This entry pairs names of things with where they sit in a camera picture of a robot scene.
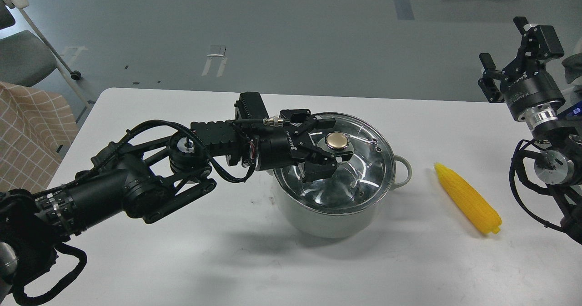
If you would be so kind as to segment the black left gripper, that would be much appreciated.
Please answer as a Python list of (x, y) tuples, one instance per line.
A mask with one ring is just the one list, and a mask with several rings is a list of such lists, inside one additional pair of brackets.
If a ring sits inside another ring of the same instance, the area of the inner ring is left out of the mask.
[(285, 109), (279, 112), (285, 126), (254, 125), (256, 139), (256, 171), (274, 170), (300, 165), (301, 182), (331, 178), (343, 162), (349, 161), (353, 151), (330, 156), (320, 155), (309, 132), (331, 129), (335, 118), (318, 118), (309, 109)]

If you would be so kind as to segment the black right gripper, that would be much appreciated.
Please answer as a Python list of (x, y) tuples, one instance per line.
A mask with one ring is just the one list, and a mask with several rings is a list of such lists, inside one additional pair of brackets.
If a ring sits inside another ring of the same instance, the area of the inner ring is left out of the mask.
[[(524, 16), (514, 17), (513, 22), (522, 36), (515, 59), (501, 73), (489, 53), (480, 53), (483, 73), (478, 86), (489, 103), (505, 102), (513, 119), (522, 121), (526, 109), (545, 103), (554, 109), (564, 105), (565, 97), (546, 64), (565, 52), (553, 26), (532, 24)], [(501, 82), (500, 89), (496, 81)]]

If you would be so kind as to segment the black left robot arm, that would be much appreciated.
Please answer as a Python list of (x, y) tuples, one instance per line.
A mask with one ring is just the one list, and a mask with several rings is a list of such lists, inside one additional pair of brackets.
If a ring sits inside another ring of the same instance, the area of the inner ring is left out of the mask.
[[(257, 92), (241, 93), (232, 120), (142, 122), (92, 157), (93, 167), (71, 182), (32, 193), (1, 193), (1, 298), (39, 306), (69, 286), (87, 264), (86, 253), (67, 244), (88, 228), (124, 211), (154, 223), (216, 188), (215, 171), (230, 183), (254, 171), (287, 166), (300, 180), (331, 178), (353, 156), (336, 119), (308, 109), (269, 117)], [(311, 132), (330, 129), (316, 143)]]

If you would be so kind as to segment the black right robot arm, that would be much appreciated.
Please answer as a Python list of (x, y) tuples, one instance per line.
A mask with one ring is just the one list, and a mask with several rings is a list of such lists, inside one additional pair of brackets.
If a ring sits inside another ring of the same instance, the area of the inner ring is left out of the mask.
[[(507, 105), (513, 119), (528, 126), (531, 140), (518, 142), (511, 159), (509, 183), (522, 209), (546, 228), (582, 241), (581, 193), (581, 114), (570, 107), (559, 113), (566, 100), (547, 72), (546, 63), (565, 52), (551, 25), (528, 22), (516, 16), (513, 22), (521, 36), (514, 60), (497, 69), (488, 53), (479, 55), (483, 66), (478, 80), (489, 103)], [(562, 212), (559, 224), (534, 214), (523, 203), (515, 181), (543, 196), (551, 196)]]

